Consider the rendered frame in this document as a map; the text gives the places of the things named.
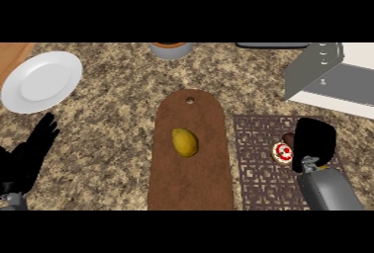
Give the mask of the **pale wooden board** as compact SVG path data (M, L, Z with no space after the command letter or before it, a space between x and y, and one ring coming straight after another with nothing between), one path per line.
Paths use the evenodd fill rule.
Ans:
M31 54L34 45L33 42L0 42L0 89L9 74Z

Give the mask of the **brown sweet potato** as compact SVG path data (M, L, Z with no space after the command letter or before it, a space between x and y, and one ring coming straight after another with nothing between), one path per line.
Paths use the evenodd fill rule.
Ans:
M288 147L294 147L294 138L296 134L293 132L285 133L283 136L283 141Z

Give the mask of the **red and white can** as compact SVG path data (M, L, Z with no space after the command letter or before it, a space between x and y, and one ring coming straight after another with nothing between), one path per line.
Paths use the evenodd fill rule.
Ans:
M284 142L274 144L272 157L281 165L288 165L293 162L293 149Z

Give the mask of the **dark grey flat tray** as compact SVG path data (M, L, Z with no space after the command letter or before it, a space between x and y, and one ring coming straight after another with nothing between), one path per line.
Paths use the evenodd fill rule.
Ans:
M309 42L237 42L235 45L243 48L262 48L262 49L290 49L306 48Z

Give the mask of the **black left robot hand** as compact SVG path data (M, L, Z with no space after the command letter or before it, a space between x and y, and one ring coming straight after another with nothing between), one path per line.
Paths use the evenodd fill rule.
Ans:
M0 196L31 191L59 133L55 115L46 113L27 141L18 144L13 151L0 146Z

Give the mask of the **yellow mango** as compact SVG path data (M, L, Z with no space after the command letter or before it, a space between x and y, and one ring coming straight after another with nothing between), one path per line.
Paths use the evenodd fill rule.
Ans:
M197 137L189 130L183 128L173 129L173 145L181 156L191 157L197 153Z

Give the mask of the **white round plate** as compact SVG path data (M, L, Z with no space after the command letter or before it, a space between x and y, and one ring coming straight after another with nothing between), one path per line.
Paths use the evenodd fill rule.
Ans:
M33 114L53 107L74 91L81 73L81 61L67 51L31 57L6 78L0 98L5 108Z

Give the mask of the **grey pot with orange rim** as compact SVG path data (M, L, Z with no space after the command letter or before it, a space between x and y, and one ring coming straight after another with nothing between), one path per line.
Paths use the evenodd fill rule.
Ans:
M191 42L160 43L151 42L151 51L161 59L179 59L192 51Z

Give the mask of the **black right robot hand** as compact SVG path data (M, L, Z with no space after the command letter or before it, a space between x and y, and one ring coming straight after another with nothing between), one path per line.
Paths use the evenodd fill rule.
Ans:
M306 156L317 157L317 166L328 163L334 155L336 129L312 118L300 118L296 127L293 170L303 172L302 160Z

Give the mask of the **brown patterned placemat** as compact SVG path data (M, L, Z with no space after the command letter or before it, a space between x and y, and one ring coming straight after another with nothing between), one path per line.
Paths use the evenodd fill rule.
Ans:
M243 208L256 211L306 211L290 165L272 158L274 145L283 134L296 129L299 117L235 116L234 130L243 192Z

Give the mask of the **grey metal tiered shelf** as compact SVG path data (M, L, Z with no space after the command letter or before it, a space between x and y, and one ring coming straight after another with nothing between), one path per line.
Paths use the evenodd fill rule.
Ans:
M285 70L285 99L302 91L374 106L374 42L312 42Z

